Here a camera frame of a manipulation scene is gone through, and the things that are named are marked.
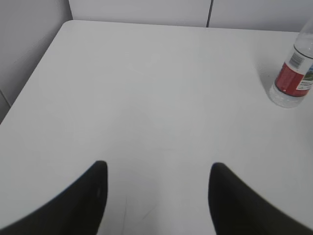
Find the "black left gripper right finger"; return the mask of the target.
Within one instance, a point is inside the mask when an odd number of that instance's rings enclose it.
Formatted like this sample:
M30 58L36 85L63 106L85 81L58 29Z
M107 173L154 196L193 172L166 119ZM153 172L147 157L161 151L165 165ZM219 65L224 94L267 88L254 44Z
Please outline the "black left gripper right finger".
M218 235L311 235L312 229L278 210L225 164L211 166L208 206Z

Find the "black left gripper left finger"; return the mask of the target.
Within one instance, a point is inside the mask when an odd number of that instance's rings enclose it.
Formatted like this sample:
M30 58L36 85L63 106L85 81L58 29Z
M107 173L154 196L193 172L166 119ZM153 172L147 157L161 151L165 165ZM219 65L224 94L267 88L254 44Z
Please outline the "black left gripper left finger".
M108 197L108 166L96 161L55 198L0 230L2 235L95 235Z

